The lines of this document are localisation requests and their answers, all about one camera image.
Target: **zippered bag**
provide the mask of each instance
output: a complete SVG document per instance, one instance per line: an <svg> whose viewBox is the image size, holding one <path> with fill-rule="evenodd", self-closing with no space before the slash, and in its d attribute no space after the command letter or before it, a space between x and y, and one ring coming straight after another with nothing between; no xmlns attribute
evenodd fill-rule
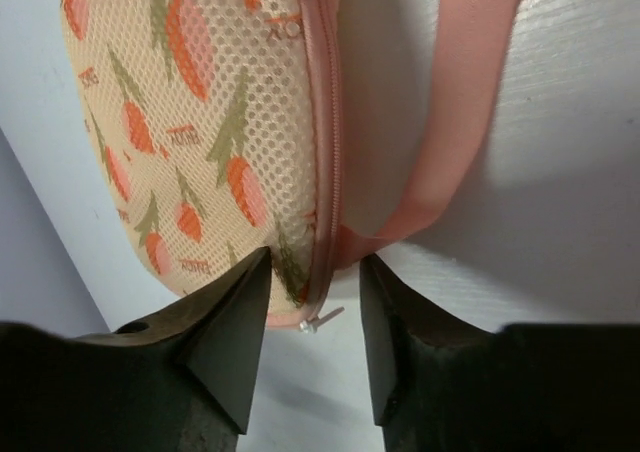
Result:
<svg viewBox="0 0 640 452"><path fill-rule="evenodd" d="M341 224L339 0L61 0L89 140L141 262L183 296L270 246L267 325L308 325L336 268L446 208L489 128L518 2L441 0L421 153L365 238Z"/></svg>

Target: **strap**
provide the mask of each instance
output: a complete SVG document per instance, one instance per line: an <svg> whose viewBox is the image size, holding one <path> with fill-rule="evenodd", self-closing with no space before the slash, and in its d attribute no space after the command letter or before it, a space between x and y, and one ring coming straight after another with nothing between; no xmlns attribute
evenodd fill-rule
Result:
<svg viewBox="0 0 640 452"><path fill-rule="evenodd" d="M398 207L375 237L341 227L338 268L430 226L444 212L491 125L519 2L440 0L418 160Z"/></svg>

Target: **white zipper pull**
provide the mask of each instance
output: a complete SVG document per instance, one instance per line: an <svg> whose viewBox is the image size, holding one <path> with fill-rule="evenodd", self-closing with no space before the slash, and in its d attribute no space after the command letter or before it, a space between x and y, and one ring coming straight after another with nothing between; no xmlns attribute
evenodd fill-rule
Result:
<svg viewBox="0 0 640 452"><path fill-rule="evenodd" d="M321 326L329 322L331 319L336 318L342 312L344 312L344 307L338 307L322 318L316 317L315 319L311 320L303 320L302 322L300 322L300 332L304 334L315 334L316 332L318 332L318 329Z"/></svg>

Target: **pink zipper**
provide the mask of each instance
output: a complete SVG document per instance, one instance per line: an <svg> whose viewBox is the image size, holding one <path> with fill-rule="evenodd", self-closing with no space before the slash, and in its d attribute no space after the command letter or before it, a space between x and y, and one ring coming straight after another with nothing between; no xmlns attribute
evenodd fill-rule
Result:
<svg viewBox="0 0 640 452"><path fill-rule="evenodd" d="M317 319L334 270L341 209L342 97L337 39L339 0L300 0L316 141L316 236L307 303L298 312L269 317L269 327L304 329Z"/></svg>

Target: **robotic claw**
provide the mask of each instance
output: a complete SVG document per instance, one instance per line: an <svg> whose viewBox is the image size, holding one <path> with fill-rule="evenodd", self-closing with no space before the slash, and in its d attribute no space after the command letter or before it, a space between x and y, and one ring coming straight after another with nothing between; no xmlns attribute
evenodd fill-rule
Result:
<svg viewBox="0 0 640 452"><path fill-rule="evenodd" d="M376 256L360 278L387 451L640 450L640 327L512 325L489 334L407 287ZM262 249L113 334L66 340L0 324L0 450L236 450L270 280Z"/></svg>

